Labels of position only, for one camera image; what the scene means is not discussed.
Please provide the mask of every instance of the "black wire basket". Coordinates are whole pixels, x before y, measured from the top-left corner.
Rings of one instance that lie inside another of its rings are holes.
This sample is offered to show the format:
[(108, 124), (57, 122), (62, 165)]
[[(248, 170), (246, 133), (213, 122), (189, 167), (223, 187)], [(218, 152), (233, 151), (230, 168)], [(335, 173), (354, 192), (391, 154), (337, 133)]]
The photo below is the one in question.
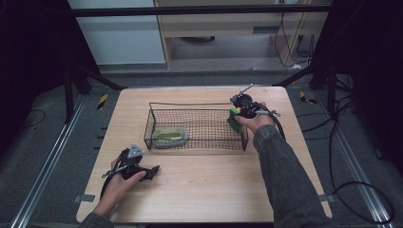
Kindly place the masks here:
[(150, 103), (144, 141), (148, 149), (218, 148), (245, 150), (246, 127), (239, 133), (227, 122), (231, 104)]

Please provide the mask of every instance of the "gray sleeve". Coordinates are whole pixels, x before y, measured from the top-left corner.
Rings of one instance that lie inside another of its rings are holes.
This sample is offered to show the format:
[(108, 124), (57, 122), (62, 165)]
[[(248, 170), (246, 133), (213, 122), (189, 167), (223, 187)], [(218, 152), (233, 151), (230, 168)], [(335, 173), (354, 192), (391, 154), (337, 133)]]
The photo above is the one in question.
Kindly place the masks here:
[(80, 223), (79, 228), (113, 228), (115, 225), (109, 219), (91, 212)]
[(274, 210), (276, 227), (336, 227), (326, 217), (317, 191), (293, 148), (273, 125), (261, 126), (254, 146), (259, 153), (261, 174)]

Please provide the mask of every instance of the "person's left hand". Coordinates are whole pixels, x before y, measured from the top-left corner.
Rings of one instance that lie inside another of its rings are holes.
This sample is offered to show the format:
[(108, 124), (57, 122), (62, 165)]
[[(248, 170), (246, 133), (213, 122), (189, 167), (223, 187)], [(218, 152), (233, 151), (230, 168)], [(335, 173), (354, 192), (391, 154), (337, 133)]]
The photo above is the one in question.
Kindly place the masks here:
[[(111, 163), (111, 167), (115, 166), (115, 163), (118, 159), (114, 160)], [(131, 178), (124, 180), (122, 174), (115, 174), (110, 180), (109, 184), (106, 187), (106, 190), (98, 203), (98, 205), (94, 208), (93, 213), (96, 213), (105, 218), (109, 218), (110, 213), (113, 208), (121, 202), (126, 196), (127, 192), (130, 188), (136, 184), (139, 180), (141, 180), (146, 175), (145, 171), (141, 171)]]

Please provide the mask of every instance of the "green object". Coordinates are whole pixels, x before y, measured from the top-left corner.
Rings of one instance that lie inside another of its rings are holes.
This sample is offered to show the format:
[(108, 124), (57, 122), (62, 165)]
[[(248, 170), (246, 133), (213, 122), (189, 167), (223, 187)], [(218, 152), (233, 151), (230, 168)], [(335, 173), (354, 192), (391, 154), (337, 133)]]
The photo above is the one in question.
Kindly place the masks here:
[(234, 129), (236, 132), (240, 133), (243, 131), (243, 126), (240, 123), (238, 123), (237, 120), (235, 120), (235, 116), (238, 113), (239, 112), (237, 111), (236, 108), (231, 107), (231, 109), (229, 109), (229, 117), (227, 119), (227, 122), (232, 127), (232, 129)]

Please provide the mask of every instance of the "black tool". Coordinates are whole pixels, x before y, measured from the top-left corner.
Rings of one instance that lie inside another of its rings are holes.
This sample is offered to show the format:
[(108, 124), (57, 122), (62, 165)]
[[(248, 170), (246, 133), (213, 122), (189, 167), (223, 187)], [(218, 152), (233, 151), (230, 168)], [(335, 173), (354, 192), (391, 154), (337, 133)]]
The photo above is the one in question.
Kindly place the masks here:
[(277, 113), (275, 110), (270, 111), (266, 106), (259, 104), (257, 102), (253, 102), (252, 97), (250, 95), (244, 93), (246, 90), (248, 90), (249, 88), (251, 88), (253, 86), (254, 85), (251, 84), (250, 86), (248, 86), (241, 92), (235, 94), (234, 96), (232, 96), (229, 99), (229, 101), (232, 103), (232, 105), (240, 111), (240, 113), (238, 113), (237, 115), (240, 115), (247, 119), (253, 119), (257, 115), (268, 115), (276, 123), (279, 134), (282, 136), (283, 139), (285, 139), (285, 135), (284, 135), (282, 126), (281, 126), (280, 122), (278, 121), (278, 118), (276, 117), (276, 116), (278, 116), (278, 117), (280, 116), (279, 113)]
[(139, 163), (143, 158), (143, 154), (143, 150), (141, 150), (135, 144), (132, 144), (131, 148), (127, 148), (122, 151), (121, 155), (115, 163), (115, 166), (102, 175), (103, 178), (107, 178), (102, 188), (100, 198), (103, 196), (107, 185), (109, 184), (110, 180), (112, 180), (112, 177), (117, 173), (121, 173), (124, 180), (131, 178), (133, 175), (141, 171), (145, 171), (146, 174), (140, 181), (152, 180), (154, 178), (154, 176), (158, 173), (160, 166), (157, 165), (151, 169), (140, 167)]

